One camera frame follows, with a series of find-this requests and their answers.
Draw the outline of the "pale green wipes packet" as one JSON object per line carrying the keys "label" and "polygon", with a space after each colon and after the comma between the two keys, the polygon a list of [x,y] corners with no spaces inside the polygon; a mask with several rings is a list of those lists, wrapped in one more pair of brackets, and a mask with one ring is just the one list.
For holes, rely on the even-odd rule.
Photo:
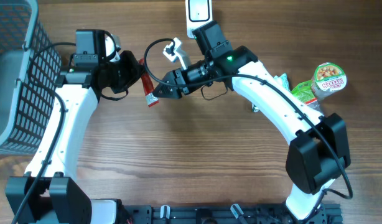
{"label": "pale green wipes packet", "polygon": [[287,91],[290,91],[289,88],[289,81],[287,79],[287,74],[283,73],[281,76],[274,76],[274,80],[281,85],[283,88],[285,88]]}

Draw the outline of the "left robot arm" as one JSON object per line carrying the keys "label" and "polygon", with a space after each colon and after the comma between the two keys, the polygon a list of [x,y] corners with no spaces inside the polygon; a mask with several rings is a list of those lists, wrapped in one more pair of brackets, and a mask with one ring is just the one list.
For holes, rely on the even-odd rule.
{"label": "left robot arm", "polygon": [[105,30],[76,32],[76,48],[66,67],[52,66],[55,45],[24,62],[16,112],[2,133],[0,152],[31,153],[20,177],[10,177],[5,194],[14,223],[129,223],[119,199],[92,199],[76,182],[78,155],[88,122],[110,88],[115,101],[144,69],[132,52],[121,50]]}

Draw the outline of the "instant noodle cup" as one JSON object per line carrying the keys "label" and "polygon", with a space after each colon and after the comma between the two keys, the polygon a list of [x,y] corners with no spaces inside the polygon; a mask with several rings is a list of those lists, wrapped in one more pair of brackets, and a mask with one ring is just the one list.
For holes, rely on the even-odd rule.
{"label": "instant noodle cup", "polygon": [[311,90],[318,100],[344,89],[347,84],[347,76],[342,68],[334,63],[319,65],[312,77]]}

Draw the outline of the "red snack packet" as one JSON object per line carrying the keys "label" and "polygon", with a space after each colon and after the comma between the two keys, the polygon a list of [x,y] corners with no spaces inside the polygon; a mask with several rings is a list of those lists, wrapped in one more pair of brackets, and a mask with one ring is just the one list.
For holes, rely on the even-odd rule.
{"label": "red snack packet", "polygon": [[142,85],[143,85],[144,94],[146,96],[148,107],[152,107],[158,104],[159,99],[155,97],[152,93],[154,91],[154,85],[152,83],[150,76],[148,75],[146,71],[143,71],[141,75],[141,80],[142,80]]}

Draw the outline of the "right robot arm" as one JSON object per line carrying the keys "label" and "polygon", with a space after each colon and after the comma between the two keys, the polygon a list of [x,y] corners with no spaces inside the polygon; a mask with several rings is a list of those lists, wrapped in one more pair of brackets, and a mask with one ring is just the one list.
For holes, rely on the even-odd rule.
{"label": "right robot arm", "polygon": [[286,140],[289,150],[286,171],[292,180],[286,199],[287,214],[296,223],[312,221],[332,183],[346,177],[351,163],[344,120],[325,116],[298,100],[278,84],[263,63],[245,46],[233,48],[216,21],[193,32],[203,60],[190,63],[179,39],[165,40],[164,55],[181,67],[166,73],[153,94],[179,99],[214,82],[256,105]]}

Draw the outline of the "green snack bag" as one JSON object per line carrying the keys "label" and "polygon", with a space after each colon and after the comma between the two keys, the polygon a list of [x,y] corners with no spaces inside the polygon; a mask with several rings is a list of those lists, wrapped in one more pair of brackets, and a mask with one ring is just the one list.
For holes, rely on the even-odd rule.
{"label": "green snack bag", "polygon": [[308,107],[318,111],[322,112],[319,101],[313,94],[311,90],[312,86],[312,80],[307,80],[302,83],[299,83],[296,85],[292,90],[291,93],[301,102],[306,104]]}

